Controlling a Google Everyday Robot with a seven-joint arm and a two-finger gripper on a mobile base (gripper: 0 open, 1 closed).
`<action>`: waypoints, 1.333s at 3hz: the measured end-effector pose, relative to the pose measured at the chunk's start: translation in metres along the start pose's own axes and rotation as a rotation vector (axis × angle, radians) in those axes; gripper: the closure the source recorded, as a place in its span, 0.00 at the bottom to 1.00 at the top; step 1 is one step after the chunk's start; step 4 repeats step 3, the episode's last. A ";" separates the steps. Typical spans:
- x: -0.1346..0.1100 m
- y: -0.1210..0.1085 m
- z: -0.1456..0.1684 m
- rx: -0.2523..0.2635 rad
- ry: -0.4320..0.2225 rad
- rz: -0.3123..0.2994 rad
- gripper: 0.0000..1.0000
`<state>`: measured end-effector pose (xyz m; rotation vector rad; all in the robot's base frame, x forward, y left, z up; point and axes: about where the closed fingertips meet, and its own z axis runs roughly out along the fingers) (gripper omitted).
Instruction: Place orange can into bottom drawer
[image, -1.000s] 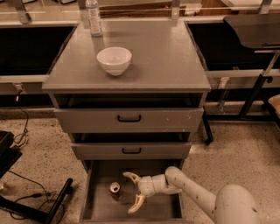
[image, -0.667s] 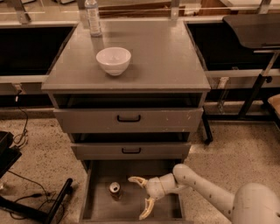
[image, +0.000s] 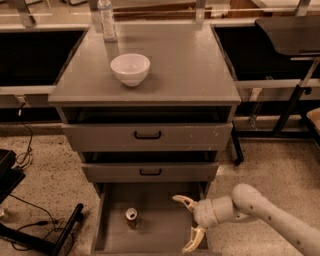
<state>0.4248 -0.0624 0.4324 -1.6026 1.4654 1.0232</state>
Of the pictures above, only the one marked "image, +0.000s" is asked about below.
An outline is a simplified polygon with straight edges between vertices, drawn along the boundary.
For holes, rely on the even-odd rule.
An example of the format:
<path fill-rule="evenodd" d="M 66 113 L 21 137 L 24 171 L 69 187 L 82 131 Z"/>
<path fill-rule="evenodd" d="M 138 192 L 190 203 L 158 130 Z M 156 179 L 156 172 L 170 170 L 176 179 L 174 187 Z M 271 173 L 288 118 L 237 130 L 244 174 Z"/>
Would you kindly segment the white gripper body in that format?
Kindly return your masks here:
<path fill-rule="evenodd" d="M 198 201 L 193 209 L 193 217 L 199 226 L 209 228 L 235 220 L 237 212 L 231 197 L 223 196 Z"/>

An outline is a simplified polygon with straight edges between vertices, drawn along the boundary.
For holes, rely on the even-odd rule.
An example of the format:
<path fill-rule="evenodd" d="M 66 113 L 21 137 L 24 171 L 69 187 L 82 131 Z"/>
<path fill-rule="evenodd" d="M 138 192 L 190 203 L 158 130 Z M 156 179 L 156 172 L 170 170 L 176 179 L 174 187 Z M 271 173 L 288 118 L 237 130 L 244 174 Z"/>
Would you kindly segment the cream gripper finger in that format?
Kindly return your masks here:
<path fill-rule="evenodd" d="M 193 199 L 183 196 L 183 195 L 174 195 L 172 199 L 176 202 L 182 203 L 189 212 L 192 212 L 197 204 Z"/>
<path fill-rule="evenodd" d="M 190 232 L 190 240 L 189 242 L 182 248 L 182 253 L 191 253 L 194 250 L 198 248 L 200 243 L 202 242 L 204 236 L 206 234 L 206 229 L 197 226 L 197 227 L 192 227 L 191 232 Z"/>

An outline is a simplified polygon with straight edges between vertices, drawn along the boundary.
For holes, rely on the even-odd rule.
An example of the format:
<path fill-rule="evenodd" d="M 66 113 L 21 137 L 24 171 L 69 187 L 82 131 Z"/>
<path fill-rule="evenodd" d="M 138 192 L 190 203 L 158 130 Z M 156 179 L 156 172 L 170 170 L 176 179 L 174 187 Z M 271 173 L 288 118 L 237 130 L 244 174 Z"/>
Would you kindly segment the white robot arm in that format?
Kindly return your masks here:
<path fill-rule="evenodd" d="M 245 222 L 260 219 L 272 227 L 304 256 L 320 256 L 320 231 L 272 204 L 257 189 L 248 184 L 236 185 L 230 196 L 194 201 L 174 195 L 197 223 L 191 228 L 189 242 L 183 253 L 193 252 L 202 242 L 206 230 L 226 222 Z"/>

